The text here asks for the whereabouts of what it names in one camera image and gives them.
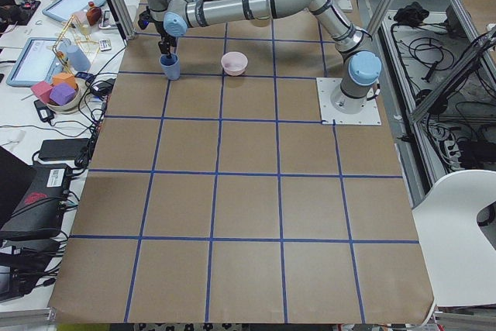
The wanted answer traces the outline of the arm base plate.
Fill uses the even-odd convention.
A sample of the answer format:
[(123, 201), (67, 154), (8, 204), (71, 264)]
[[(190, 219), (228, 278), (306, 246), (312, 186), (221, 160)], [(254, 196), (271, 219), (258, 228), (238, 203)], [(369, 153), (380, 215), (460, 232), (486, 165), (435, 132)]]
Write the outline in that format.
[(321, 123), (324, 125), (380, 126), (381, 118), (371, 88), (365, 98), (349, 98), (341, 78), (316, 78)]

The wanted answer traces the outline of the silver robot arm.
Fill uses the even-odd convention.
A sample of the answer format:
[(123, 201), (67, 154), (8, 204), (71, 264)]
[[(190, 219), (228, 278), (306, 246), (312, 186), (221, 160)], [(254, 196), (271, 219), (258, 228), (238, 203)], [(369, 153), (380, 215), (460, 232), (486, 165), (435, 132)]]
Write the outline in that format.
[(304, 9), (316, 17), (343, 59), (340, 91), (349, 99), (367, 96), (381, 73), (381, 61), (370, 51), (372, 36), (355, 26), (334, 0), (147, 0), (138, 25), (154, 24), (160, 52), (170, 54), (189, 29), (253, 19), (283, 19)]

